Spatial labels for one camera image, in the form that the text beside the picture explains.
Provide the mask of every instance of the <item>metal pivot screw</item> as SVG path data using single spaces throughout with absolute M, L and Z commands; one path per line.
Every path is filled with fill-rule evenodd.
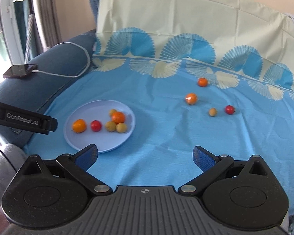
M 95 186 L 94 190 L 98 193 L 106 193 L 107 191 L 110 190 L 110 187 L 107 186 L 106 184 L 99 184 Z
M 185 185 L 181 186 L 181 191 L 183 193 L 193 193 L 196 191 L 196 187 L 191 184 L 185 184 Z

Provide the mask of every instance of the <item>yellow fruit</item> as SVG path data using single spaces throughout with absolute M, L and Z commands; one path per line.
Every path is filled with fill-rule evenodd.
M 209 110 L 209 116 L 214 117 L 217 114 L 217 110 L 215 108 L 212 108 Z
M 109 116 L 112 116 L 112 114 L 113 114 L 114 112 L 117 112 L 117 110 L 115 110 L 115 109 L 111 109 L 111 110 L 109 111 Z
M 107 131 L 109 131 L 109 132 L 114 132 L 115 126 L 116 126 L 116 123 L 113 121 L 109 121 L 105 124 L 105 127 L 106 127 Z
M 123 132 L 126 132 L 127 126 L 124 123 L 119 123 L 117 124 L 116 129 L 118 133 L 123 133 Z
M 72 124 L 72 130 L 76 133 L 84 132 L 86 128 L 87 125 L 83 119 L 78 119 Z

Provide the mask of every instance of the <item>charging cable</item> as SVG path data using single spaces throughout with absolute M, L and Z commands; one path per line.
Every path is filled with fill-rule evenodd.
M 87 71 L 87 69 L 89 68 L 90 62 L 91 62 L 90 61 L 90 56 L 88 54 L 88 51 L 84 47 L 82 47 L 82 46 L 80 46 L 80 45 L 78 45 L 76 43 L 73 43 L 73 42 L 62 42 L 62 43 L 59 43 L 59 44 L 57 44 L 55 46 L 58 46 L 60 44 L 65 44 L 65 43 L 73 44 L 74 46 L 77 46 L 77 47 L 81 48 L 82 50 L 84 50 L 84 52 L 86 54 L 86 57 L 87 57 L 87 65 L 86 65 L 86 67 L 84 68 L 84 70 L 80 74 L 78 74 L 77 76 L 68 76 L 68 75 L 61 75 L 61 74 L 49 73 L 49 72 L 40 71 L 40 70 L 32 70 L 32 72 L 41 72 L 41 73 L 48 74 L 48 75 L 59 76 L 59 77 L 66 77 L 66 78 L 78 78 L 78 77 L 82 76 L 85 73 L 85 71 Z
M 14 167 L 14 165 L 12 164 L 12 162 L 8 159 L 8 157 L 5 155 L 5 153 L 3 153 L 0 149 L 0 153 L 3 155 L 3 157 L 8 161 L 8 163 L 12 166 L 12 168 L 14 169 L 15 172 L 17 172 L 16 168 Z

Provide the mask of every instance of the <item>bed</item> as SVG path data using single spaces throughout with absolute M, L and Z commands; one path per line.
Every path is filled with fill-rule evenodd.
M 44 112 L 58 130 L 33 135 L 27 154 L 76 153 L 63 135 L 81 105 L 112 99 L 135 113 L 131 137 L 88 172 L 117 185 L 176 188 L 198 176 L 201 145 L 237 160 L 261 155 L 294 215 L 294 24 L 249 0 L 91 0 L 97 22 L 91 71 Z M 209 80 L 200 88 L 197 80 Z M 184 97 L 196 93 L 189 106 Z M 233 105 L 236 113 L 223 109 Z M 208 116 L 216 108 L 216 117 Z

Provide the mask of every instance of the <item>light blue plate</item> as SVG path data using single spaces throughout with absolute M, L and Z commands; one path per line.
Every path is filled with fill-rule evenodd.
M 116 109 L 125 114 L 125 123 L 128 127 L 127 132 L 117 133 L 108 132 L 105 124 L 111 120 L 109 111 Z M 77 119 L 84 119 L 87 123 L 86 131 L 75 133 L 72 131 L 72 124 Z M 99 132 L 93 132 L 90 123 L 98 120 L 103 127 Z M 73 148 L 81 150 L 89 144 L 95 144 L 99 153 L 111 151 L 120 146 L 132 134 L 135 128 L 135 115 L 133 111 L 125 104 L 114 100 L 97 100 L 89 102 L 75 110 L 66 120 L 64 125 L 64 138 Z

